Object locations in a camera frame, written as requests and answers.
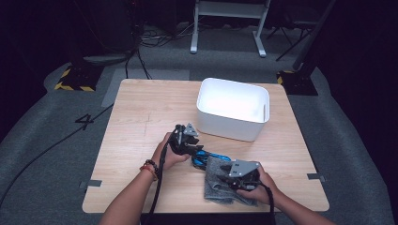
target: bracelet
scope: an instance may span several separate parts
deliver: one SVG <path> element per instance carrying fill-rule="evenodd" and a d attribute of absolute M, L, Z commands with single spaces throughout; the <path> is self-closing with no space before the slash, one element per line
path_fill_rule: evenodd
<path fill-rule="evenodd" d="M 147 159 L 146 162 L 144 163 L 144 165 L 148 165 L 148 164 L 153 166 L 153 168 L 155 169 L 156 176 L 159 176 L 158 165 L 156 165 L 156 163 L 153 160 L 151 160 L 151 159 Z"/>
<path fill-rule="evenodd" d="M 142 171 L 142 170 L 150 171 L 152 173 L 152 175 L 153 175 L 153 181 L 157 181 L 158 180 L 158 176 L 155 174 L 155 172 L 152 171 L 152 169 L 150 169 L 149 166 L 144 165 L 144 166 L 140 167 L 140 171 Z"/>

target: white plastic bin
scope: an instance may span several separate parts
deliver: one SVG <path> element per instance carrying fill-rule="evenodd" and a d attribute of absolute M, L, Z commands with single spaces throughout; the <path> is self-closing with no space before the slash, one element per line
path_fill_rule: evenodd
<path fill-rule="evenodd" d="M 243 82 L 204 79 L 196 102 L 198 130 L 253 142 L 269 119 L 269 94 Z"/>

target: hand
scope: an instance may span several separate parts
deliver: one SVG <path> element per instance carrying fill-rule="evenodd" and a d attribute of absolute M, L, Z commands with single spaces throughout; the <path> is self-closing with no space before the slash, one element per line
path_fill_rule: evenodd
<path fill-rule="evenodd" d="M 262 166 L 258 167 L 257 170 L 260 173 L 261 183 L 263 183 L 265 186 L 271 189 L 275 201 L 275 198 L 278 195 L 282 194 L 281 191 L 278 189 L 278 187 L 276 186 L 275 182 L 270 177 L 270 175 L 264 171 L 264 168 Z M 248 199 L 255 199 L 261 203 L 269 204 L 268 194 L 266 192 L 266 189 L 262 186 L 257 186 L 257 188 L 252 191 L 238 189 L 237 194 Z"/>
<path fill-rule="evenodd" d="M 153 153 L 152 160 L 159 166 L 160 160 L 161 160 L 161 150 L 163 150 L 164 145 L 167 143 L 169 140 L 169 137 L 172 133 L 166 133 L 166 135 L 163 138 L 163 141 L 161 141 L 158 144 L 158 147 L 156 148 L 155 152 Z M 172 168 L 176 163 L 178 162 L 183 162 L 186 161 L 188 158 L 190 158 L 190 155 L 185 154 L 185 155 L 177 155 L 173 152 L 172 148 L 170 147 L 169 144 L 167 144 L 167 152 L 166 152 L 166 158 L 164 161 L 163 169 L 168 170 Z"/>

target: black cable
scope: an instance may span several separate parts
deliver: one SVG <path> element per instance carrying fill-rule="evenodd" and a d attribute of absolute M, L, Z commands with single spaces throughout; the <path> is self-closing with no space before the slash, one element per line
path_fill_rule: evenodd
<path fill-rule="evenodd" d="M 276 221 L 275 221 L 275 205 L 274 205 L 274 201 L 273 201 L 273 195 L 272 195 L 271 188 L 269 188 L 269 187 L 267 187 L 267 186 L 265 186 L 264 184 L 261 184 L 261 183 L 260 183 L 260 185 L 266 189 L 266 192 L 267 192 L 267 195 L 268 195 L 268 198 L 269 198 L 269 213 L 271 215 L 270 224 L 271 225 L 275 225 L 276 224 Z"/>
<path fill-rule="evenodd" d="M 137 54 L 138 54 L 138 58 L 140 59 L 141 66 L 143 66 L 143 70 L 144 70 L 144 73 L 145 73 L 146 77 L 147 77 L 149 80 L 152 80 L 152 77 L 150 76 L 149 72 L 146 70 L 145 62 L 144 62 L 144 60 L 141 58 L 140 49 L 137 49 Z"/>
<path fill-rule="evenodd" d="M 164 165 L 164 162 L 165 162 L 165 159 L 166 159 L 167 145 L 169 144 L 170 139 L 171 139 L 172 136 L 173 136 L 173 134 L 169 136 L 169 138 L 167 139 L 166 144 L 163 146 L 163 149 L 161 150 L 161 160 L 159 162 L 159 169 L 158 169 L 158 172 L 159 172 L 159 174 L 158 174 L 158 184 L 156 186 L 156 192 L 155 192 L 155 197 L 153 198 L 152 206 L 151 206 L 151 208 L 149 210 L 148 217 L 146 218 L 144 225 L 148 225 L 149 224 L 150 219 L 151 219 L 153 213 L 155 212 L 156 203 L 158 202 L 159 193 L 161 192 L 161 180 L 163 178 L 163 165 Z"/>
<path fill-rule="evenodd" d="M 98 115 L 94 116 L 94 118 L 92 118 L 91 120 L 87 121 L 84 123 L 84 125 L 82 125 L 81 127 L 77 128 L 76 130 L 74 130 L 73 132 L 71 132 L 67 137 L 61 139 L 60 141 L 56 142 L 55 144 L 51 145 L 50 147 L 48 147 L 47 149 L 45 149 L 44 151 L 42 151 L 40 154 L 38 154 L 36 157 L 34 157 L 32 160 L 30 160 L 19 172 L 18 174 L 12 179 L 12 181 L 9 183 L 6 191 L 4 192 L 1 201 L 0 201 L 0 209 L 1 206 L 3 205 L 4 199 L 6 198 L 9 190 L 12 188 L 12 186 L 14 185 L 14 183 L 17 181 L 17 179 L 21 176 L 21 174 L 30 166 L 32 165 L 32 163 L 34 163 L 37 159 L 39 159 L 40 157 L 42 157 L 44 154 L 46 154 L 48 151 L 50 151 L 51 149 L 53 149 L 54 147 L 56 147 L 58 144 L 62 143 L 63 141 L 65 141 L 66 139 L 70 138 L 71 136 L 73 136 L 74 134 L 76 134 L 77 132 L 79 132 L 80 130 L 84 129 L 87 124 L 93 123 L 95 119 L 97 119 L 99 116 L 101 116 L 103 113 L 105 113 L 107 110 L 109 110 L 110 108 L 112 108 L 114 106 L 114 104 L 108 106 L 105 110 L 103 110 L 102 112 L 100 112 Z"/>

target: gray fabric pouch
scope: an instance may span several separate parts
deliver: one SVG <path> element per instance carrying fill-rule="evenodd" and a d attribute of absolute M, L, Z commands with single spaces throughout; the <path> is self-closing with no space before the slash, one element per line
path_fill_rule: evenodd
<path fill-rule="evenodd" d="M 257 206 L 256 200 L 240 196 L 228 187 L 228 184 L 217 177 L 217 175 L 228 175 L 228 172 L 220 168 L 224 165 L 232 165 L 232 161 L 225 161 L 217 157 L 208 157 L 205 177 L 205 199 L 221 204 L 231 204 L 234 201 L 238 201 L 243 204 Z"/>

